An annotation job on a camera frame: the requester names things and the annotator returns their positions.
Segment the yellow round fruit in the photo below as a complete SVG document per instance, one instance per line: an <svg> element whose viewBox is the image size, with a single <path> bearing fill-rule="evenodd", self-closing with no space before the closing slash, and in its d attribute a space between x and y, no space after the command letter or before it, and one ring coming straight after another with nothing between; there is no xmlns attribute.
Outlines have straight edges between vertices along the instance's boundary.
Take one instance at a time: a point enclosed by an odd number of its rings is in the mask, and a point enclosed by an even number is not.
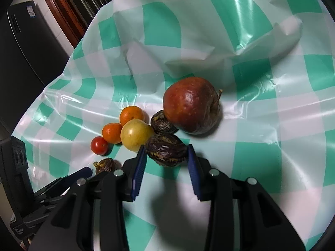
<svg viewBox="0 0 335 251"><path fill-rule="evenodd" d="M139 151L141 145L145 145L148 139L155 134L153 128L146 122L133 119L128 121L121 130L121 142L130 151Z"/></svg>

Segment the orange mandarin top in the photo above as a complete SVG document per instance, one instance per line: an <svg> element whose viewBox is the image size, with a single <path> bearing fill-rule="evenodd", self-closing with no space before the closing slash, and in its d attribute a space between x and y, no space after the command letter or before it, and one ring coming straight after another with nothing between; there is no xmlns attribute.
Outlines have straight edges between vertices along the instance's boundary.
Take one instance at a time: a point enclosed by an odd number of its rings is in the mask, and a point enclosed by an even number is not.
<svg viewBox="0 0 335 251"><path fill-rule="evenodd" d="M139 119L139 120L145 120L144 112L141 108L138 106L128 106L125 107L119 116L119 121L122 126L124 126L128 121Z"/></svg>

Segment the brown wooden door frame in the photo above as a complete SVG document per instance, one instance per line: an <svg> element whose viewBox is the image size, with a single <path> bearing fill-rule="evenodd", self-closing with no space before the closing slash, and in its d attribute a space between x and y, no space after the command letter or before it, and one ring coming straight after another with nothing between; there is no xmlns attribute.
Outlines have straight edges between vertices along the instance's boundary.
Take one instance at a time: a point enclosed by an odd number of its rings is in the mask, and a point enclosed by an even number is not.
<svg viewBox="0 0 335 251"><path fill-rule="evenodd" d="M80 21L70 0L45 0L56 22L75 48L85 34L86 28Z"/></svg>

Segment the small orange mandarin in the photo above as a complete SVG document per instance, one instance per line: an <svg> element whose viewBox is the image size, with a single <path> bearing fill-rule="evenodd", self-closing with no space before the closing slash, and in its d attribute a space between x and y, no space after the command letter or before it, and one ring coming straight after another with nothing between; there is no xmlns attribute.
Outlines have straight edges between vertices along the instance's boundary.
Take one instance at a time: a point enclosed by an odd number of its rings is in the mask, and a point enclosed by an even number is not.
<svg viewBox="0 0 335 251"><path fill-rule="evenodd" d="M102 137L108 143L113 145L121 143L121 130L122 125L120 123L109 123L102 129Z"/></svg>

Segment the small dark water chestnut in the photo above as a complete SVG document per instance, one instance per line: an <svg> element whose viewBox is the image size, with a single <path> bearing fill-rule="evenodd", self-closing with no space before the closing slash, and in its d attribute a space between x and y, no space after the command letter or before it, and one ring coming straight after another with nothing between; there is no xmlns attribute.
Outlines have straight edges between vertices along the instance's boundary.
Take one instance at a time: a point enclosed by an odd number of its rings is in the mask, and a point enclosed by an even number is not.
<svg viewBox="0 0 335 251"><path fill-rule="evenodd" d="M105 158L101 161L95 161L93 165L95 168L95 174L99 174L104 171L112 172L117 168L117 164L112 158Z"/></svg>

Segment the small red tomato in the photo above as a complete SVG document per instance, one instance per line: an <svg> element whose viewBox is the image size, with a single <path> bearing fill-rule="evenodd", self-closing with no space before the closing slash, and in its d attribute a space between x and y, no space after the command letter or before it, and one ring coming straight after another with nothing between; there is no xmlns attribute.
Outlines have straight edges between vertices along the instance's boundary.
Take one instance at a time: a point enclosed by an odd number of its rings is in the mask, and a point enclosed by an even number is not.
<svg viewBox="0 0 335 251"><path fill-rule="evenodd" d="M105 155L108 152L109 145L103 137L95 137L91 141L91 151L96 155Z"/></svg>

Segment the large red apple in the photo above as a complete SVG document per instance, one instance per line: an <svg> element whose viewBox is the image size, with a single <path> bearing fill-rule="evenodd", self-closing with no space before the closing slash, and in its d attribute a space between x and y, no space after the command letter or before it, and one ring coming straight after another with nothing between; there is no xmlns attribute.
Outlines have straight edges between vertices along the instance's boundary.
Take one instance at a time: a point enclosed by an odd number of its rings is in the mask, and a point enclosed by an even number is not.
<svg viewBox="0 0 335 251"><path fill-rule="evenodd" d="M219 120L222 92L201 77L181 79L164 93L164 114L179 130L194 135L205 134Z"/></svg>

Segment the black refrigerator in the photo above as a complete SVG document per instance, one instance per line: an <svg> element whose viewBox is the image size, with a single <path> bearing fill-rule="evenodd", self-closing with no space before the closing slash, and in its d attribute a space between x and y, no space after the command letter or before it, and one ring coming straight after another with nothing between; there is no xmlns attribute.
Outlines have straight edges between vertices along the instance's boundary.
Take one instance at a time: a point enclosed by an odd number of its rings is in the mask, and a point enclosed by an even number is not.
<svg viewBox="0 0 335 251"><path fill-rule="evenodd" d="M68 59L34 1L7 9L1 18L1 125L9 133Z"/></svg>

